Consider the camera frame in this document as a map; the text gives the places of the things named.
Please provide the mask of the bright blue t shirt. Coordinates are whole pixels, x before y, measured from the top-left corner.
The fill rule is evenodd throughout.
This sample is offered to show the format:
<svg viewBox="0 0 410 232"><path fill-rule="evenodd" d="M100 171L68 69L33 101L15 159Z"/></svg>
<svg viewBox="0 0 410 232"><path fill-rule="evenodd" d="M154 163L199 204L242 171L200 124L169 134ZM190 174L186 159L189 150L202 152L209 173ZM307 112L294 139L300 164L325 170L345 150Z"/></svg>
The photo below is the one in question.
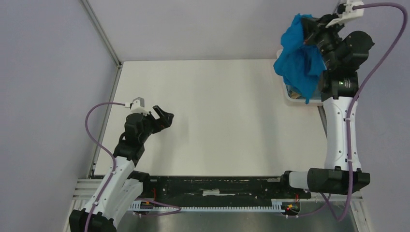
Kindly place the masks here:
<svg viewBox="0 0 410 232"><path fill-rule="evenodd" d="M284 84L295 89L310 103L326 66L316 45L305 45L302 18L312 19L310 14L297 14L281 36L283 50L273 64L274 71Z"/></svg>

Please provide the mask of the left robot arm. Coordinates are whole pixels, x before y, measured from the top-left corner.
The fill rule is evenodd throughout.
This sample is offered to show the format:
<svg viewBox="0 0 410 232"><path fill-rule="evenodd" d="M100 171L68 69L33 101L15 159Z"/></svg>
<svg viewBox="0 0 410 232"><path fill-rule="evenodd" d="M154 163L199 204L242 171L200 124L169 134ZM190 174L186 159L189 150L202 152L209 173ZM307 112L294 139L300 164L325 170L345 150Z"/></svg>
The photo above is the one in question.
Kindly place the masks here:
<svg viewBox="0 0 410 232"><path fill-rule="evenodd" d="M169 128L174 114L155 105L153 109L159 116L155 118L139 100L117 105L130 110L125 130L113 152L96 143L110 156L112 164L85 206L71 212L69 226L72 232L116 232L132 202L138 196L147 197L151 193L151 183L133 178L132 173L145 151L144 143L148 137Z"/></svg>

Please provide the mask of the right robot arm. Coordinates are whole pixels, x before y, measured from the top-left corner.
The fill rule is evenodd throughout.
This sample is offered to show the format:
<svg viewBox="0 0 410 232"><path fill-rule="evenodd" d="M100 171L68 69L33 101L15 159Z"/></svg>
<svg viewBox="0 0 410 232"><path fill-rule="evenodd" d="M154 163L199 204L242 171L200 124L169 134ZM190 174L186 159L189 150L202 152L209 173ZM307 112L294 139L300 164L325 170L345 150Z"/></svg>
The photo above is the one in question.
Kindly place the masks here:
<svg viewBox="0 0 410 232"><path fill-rule="evenodd" d="M374 42L363 31L341 38L342 25L330 25L335 18L335 14L299 18L303 45L317 49L326 67L318 87L326 115L327 149L323 168L283 174L279 191L285 197L292 197L299 189L350 195L370 183L370 174L362 170L358 158L354 121L360 89L357 71L368 59Z"/></svg>

